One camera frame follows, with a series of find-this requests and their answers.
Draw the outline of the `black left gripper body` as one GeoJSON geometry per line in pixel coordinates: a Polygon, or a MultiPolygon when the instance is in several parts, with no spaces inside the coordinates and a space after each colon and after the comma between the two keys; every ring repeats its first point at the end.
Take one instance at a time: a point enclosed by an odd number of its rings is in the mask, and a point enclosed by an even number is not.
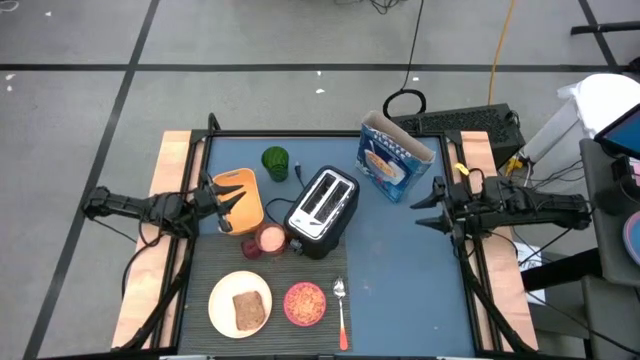
{"type": "Polygon", "coordinates": [[[222,232],[229,233],[232,226],[227,220],[229,213],[220,213],[220,196],[214,194],[214,182],[205,170],[201,170],[198,175],[199,185],[193,192],[193,202],[196,215],[202,219],[211,214],[218,215],[218,224],[222,232]]]}

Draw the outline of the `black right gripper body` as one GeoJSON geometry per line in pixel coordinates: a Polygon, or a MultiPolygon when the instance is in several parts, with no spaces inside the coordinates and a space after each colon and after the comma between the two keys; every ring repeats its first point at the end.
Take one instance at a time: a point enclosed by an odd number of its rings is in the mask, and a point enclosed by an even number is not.
{"type": "Polygon", "coordinates": [[[447,214],[453,222],[453,229],[450,233],[451,242],[454,246],[460,246],[467,239],[468,230],[465,222],[473,215],[472,193],[464,182],[446,185],[446,195],[438,203],[442,207],[441,214],[447,214]]]}

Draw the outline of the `blue cereal box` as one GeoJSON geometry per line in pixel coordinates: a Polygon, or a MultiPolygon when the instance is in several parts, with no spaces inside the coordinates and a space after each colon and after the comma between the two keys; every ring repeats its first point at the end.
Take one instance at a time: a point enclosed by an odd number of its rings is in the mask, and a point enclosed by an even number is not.
{"type": "Polygon", "coordinates": [[[361,123],[356,167],[393,203],[399,203],[427,172],[436,152],[379,111],[361,123]]]}

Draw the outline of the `cream round plate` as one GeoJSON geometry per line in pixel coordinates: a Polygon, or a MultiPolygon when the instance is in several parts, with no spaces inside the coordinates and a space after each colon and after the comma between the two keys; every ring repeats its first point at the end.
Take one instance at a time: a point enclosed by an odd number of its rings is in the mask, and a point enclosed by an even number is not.
{"type": "Polygon", "coordinates": [[[250,271],[235,271],[219,280],[211,291],[208,314],[214,328],[223,336],[241,339],[254,335],[266,324],[272,310],[272,293],[267,282],[250,271]],[[233,298],[244,293],[257,292],[262,301],[264,319],[254,328],[241,330],[237,326],[233,298]]]}

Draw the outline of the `brown toast slice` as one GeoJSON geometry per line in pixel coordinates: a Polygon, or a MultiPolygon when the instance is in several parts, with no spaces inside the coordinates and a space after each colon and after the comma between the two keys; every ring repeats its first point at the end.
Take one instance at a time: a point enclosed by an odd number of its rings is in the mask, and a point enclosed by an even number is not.
{"type": "Polygon", "coordinates": [[[257,291],[245,292],[233,297],[236,328],[239,331],[258,329],[265,320],[265,309],[261,294],[257,291]]]}

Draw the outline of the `metal spoon orange handle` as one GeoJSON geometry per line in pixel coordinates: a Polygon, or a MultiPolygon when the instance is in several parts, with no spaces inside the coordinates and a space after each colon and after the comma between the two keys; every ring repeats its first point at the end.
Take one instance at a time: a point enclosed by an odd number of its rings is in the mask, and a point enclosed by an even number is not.
{"type": "Polygon", "coordinates": [[[346,351],[349,347],[345,320],[344,320],[344,306],[343,299],[346,296],[345,283],[342,277],[337,277],[333,283],[333,294],[338,299],[339,303],[339,315],[340,315],[340,335],[339,335],[339,347],[341,351],[346,351]]]}

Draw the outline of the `red patterned bowl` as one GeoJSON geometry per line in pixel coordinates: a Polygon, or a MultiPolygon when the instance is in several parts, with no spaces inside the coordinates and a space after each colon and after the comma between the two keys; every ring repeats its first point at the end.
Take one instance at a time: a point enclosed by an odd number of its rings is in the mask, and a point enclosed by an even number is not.
{"type": "Polygon", "coordinates": [[[294,284],[285,294],[283,310],[286,318],[296,326],[310,327],[318,323],[326,312],[327,300],[322,289],[311,282],[294,284]]]}

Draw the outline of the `yellow plastic bin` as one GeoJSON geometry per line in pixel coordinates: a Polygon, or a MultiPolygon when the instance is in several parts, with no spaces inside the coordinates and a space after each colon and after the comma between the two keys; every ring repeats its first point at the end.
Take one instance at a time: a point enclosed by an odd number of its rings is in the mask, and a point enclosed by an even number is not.
{"type": "Polygon", "coordinates": [[[231,187],[239,186],[239,189],[219,197],[226,201],[239,194],[243,196],[226,215],[231,225],[230,235],[242,235],[254,232],[264,220],[264,211],[259,194],[259,188],[255,173],[249,168],[240,168],[226,173],[221,173],[213,178],[216,185],[231,187]]]}

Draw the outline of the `green glass cup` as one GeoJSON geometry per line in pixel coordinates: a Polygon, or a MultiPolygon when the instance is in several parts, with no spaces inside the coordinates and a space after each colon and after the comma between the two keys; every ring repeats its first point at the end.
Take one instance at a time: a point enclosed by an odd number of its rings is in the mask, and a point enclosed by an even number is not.
{"type": "Polygon", "coordinates": [[[267,148],[261,162],[271,179],[275,182],[283,182],[288,177],[289,154],[280,146],[267,148]]]}

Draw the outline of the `light wooden side board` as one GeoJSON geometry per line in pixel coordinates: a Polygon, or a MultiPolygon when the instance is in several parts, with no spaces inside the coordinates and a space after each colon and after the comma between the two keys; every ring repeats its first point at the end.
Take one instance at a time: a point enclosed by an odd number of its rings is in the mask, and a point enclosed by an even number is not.
{"type": "MultiPolygon", "coordinates": [[[[189,131],[163,134],[149,190],[151,195],[178,191],[184,182],[191,181],[191,175],[185,171],[185,166],[193,163],[188,158],[190,138],[189,131]]],[[[166,287],[164,282],[175,277],[184,257],[183,240],[173,241],[164,236],[156,246],[147,248],[144,242],[155,238],[157,228],[144,225],[142,233],[135,247],[136,258],[125,277],[125,293],[112,340],[114,348],[123,346],[142,327],[161,298],[166,287]]]]}
{"type": "MultiPolygon", "coordinates": [[[[462,132],[461,136],[465,165],[469,169],[481,169],[486,178],[496,176],[497,170],[487,133],[468,131],[462,132]]],[[[498,227],[494,232],[497,235],[491,235],[483,240],[484,258],[493,301],[521,339],[537,350],[538,343],[527,294],[515,249],[511,244],[511,231],[508,227],[498,227]]]]}

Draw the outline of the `white paper sheet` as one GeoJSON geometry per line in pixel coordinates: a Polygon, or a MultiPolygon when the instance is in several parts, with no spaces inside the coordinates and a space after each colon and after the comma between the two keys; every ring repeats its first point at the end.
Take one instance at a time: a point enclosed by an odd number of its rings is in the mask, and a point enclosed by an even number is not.
{"type": "MultiPolygon", "coordinates": [[[[524,243],[515,243],[517,248],[517,261],[519,264],[519,270],[524,272],[525,270],[533,269],[543,265],[543,259],[541,253],[534,254],[539,250],[538,246],[527,245],[524,243]]],[[[532,294],[527,293],[527,301],[530,304],[543,306],[545,300],[545,291],[536,290],[532,294]]]]}

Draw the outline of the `black two-slot toaster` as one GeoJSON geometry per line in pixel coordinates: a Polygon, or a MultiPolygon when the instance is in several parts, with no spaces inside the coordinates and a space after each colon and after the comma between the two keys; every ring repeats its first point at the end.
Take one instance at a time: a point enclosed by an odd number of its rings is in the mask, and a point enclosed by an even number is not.
{"type": "Polygon", "coordinates": [[[321,167],[285,216],[293,249],[314,260],[336,249],[356,212],[359,193],[354,177],[331,165],[321,167]]]}

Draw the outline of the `grey woven placemat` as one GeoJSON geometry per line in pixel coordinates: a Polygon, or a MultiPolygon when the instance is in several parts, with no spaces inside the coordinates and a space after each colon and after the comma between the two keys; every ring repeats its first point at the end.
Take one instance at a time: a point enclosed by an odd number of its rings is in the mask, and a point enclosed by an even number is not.
{"type": "Polygon", "coordinates": [[[322,260],[286,251],[248,260],[241,251],[241,237],[210,234],[195,244],[190,280],[180,330],[180,355],[250,356],[334,354],[339,348],[339,311],[345,326],[351,325],[349,299],[339,305],[333,294],[337,277],[347,277],[346,246],[341,243],[322,260]],[[264,327],[244,339],[232,339],[217,331],[208,316],[210,293],[224,276],[246,270],[261,276],[269,285],[272,311],[264,327]],[[298,282],[318,285],[327,299],[323,318],[310,327],[291,323],[283,310],[287,290],[298,282]]]}

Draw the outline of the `pink and blue disc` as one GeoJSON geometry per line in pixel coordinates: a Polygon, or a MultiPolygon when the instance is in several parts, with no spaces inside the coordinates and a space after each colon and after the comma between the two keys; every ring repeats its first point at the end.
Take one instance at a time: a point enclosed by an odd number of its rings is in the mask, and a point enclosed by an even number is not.
{"type": "Polygon", "coordinates": [[[627,254],[640,266],[640,211],[633,213],[626,220],[622,236],[627,254]]]}

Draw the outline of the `black tablet blue screen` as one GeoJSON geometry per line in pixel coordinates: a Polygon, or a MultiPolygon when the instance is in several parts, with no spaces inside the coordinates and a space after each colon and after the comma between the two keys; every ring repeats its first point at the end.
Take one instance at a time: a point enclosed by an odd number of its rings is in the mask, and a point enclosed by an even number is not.
{"type": "Polygon", "coordinates": [[[640,103],[597,133],[594,141],[611,153],[640,160],[640,103]]]}

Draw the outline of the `white plastic bag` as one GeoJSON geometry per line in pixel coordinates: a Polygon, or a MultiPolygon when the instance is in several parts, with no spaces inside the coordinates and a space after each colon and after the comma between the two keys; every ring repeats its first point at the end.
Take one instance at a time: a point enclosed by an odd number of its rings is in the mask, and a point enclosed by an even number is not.
{"type": "Polygon", "coordinates": [[[599,73],[557,90],[565,104],[560,123],[575,124],[590,138],[640,103],[640,82],[618,74],[599,73]]]}

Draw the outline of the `black stand bar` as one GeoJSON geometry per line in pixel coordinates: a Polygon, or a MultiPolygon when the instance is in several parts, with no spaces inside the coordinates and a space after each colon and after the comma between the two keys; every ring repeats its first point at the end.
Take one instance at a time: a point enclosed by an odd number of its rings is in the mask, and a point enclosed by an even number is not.
{"type": "Polygon", "coordinates": [[[574,26],[570,30],[571,35],[597,34],[607,32],[640,31],[640,21],[601,23],[592,25],[574,26]]]}

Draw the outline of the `black metal table frame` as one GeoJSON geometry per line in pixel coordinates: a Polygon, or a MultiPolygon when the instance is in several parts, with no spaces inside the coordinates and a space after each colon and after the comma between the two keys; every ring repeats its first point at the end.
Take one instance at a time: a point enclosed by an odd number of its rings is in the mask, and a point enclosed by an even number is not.
{"type": "MultiPolygon", "coordinates": [[[[311,140],[356,139],[355,130],[188,130],[191,133],[188,158],[193,161],[185,166],[191,181],[182,186],[197,183],[195,167],[205,166],[216,140],[220,138],[248,138],[250,140],[311,140]]],[[[375,261],[364,259],[364,247],[370,240],[365,235],[350,235],[347,238],[348,282],[350,321],[347,334],[352,345],[352,355],[362,353],[365,345],[387,344],[392,355],[397,356],[410,347],[418,348],[427,340],[423,330],[411,329],[412,319],[423,317],[435,304],[435,290],[430,288],[425,298],[408,300],[403,308],[392,305],[392,288],[405,283],[410,278],[409,265],[425,262],[424,254],[403,252],[398,258],[382,253],[375,261]]],[[[488,272],[484,258],[483,244],[477,246],[470,260],[470,266],[480,273],[487,293],[491,296],[488,272]]],[[[468,312],[469,329],[476,355],[498,358],[515,357],[506,337],[500,333],[496,322],[483,307],[480,300],[464,285],[465,308],[468,312]]]]}

